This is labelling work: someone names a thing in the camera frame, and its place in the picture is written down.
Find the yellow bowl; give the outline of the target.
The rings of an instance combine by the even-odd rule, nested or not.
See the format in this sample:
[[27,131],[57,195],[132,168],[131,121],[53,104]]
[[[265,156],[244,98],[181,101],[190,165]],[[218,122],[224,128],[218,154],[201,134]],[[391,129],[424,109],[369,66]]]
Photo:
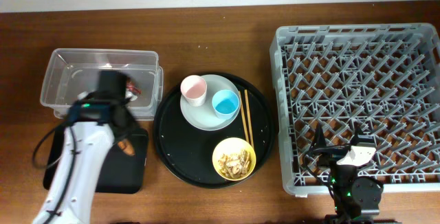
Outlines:
[[[217,160],[222,156],[222,154],[231,154],[231,153],[239,153],[241,150],[246,150],[250,153],[252,163],[250,166],[250,171],[243,178],[240,179],[228,179],[220,173],[220,167],[217,165]],[[215,171],[224,179],[229,181],[240,181],[248,178],[254,169],[256,168],[256,153],[252,148],[250,143],[247,143],[244,139],[231,137],[227,138],[217,144],[213,153],[212,153],[212,165],[214,166]]]

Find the pink cup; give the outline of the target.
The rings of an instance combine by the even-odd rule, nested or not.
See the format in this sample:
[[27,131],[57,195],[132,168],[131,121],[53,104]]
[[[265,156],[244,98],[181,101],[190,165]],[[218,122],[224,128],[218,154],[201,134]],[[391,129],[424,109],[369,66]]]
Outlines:
[[189,105],[200,107],[206,101],[208,85],[204,78],[198,75],[185,77],[180,84],[180,91]]

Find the blue cup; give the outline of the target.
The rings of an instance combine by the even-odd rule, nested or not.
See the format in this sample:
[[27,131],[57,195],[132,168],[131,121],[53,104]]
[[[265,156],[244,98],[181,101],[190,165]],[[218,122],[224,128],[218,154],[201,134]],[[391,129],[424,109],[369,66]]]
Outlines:
[[231,90],[220,90],[212,97],[212,107],[216,116],[222,120],[229,120],[239,108],[239,97]]

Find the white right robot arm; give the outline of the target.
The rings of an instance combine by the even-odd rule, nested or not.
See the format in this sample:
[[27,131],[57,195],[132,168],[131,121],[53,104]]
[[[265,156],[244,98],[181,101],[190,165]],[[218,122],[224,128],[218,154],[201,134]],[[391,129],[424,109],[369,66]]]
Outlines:
[[[384,184],[372,177],[359,176],[361,166],[370,162],[376,153],[373,136],[355,128],[354,136],[344,145],[327,145],[321,125],[317,125],[311,147],[304,153],[302,166],[324,185],[335,205],[335,214],[328,214],[326,224],[373,223],[380,213],[379,204]],[[309,167],[309,160],[317,157],[317,166],[330,170],[324,182]]]

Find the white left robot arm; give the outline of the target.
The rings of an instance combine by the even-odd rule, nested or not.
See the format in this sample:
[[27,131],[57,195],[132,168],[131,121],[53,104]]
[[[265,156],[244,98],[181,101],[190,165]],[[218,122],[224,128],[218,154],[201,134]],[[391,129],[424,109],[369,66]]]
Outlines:
[[34,223],[89,223],[98,178],[114,144],[138,123],[126,100],[79,100],[68,111],[63,150]]

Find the pile of peanut shells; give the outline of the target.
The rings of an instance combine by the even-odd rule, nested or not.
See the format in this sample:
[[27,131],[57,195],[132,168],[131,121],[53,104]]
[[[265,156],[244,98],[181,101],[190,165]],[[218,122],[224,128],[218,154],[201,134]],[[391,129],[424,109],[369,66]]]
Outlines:
[[222,154],[217,160],[220,173],[228,179],[243,178],[249,173],[251,163],[251,155],[246,150],[241,150],[239,153],[231,153],[229,155]]

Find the orange carrot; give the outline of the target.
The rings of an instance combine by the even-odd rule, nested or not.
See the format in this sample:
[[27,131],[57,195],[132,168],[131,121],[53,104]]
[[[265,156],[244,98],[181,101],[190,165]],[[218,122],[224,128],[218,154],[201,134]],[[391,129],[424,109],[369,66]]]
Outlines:
[[127,139],[118,142],[118,147],[121,149],[123,153],[125,153],[128,156],[135,155],[135,149],[131,144],[131,142]]

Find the red snack wrapper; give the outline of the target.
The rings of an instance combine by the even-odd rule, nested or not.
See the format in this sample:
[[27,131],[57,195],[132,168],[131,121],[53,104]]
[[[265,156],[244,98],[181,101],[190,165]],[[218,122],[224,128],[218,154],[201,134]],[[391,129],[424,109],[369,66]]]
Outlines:
[[137,85],[132,80],[127,80],[126,89],[134,95],[140,95],[142,91],[137,87]]

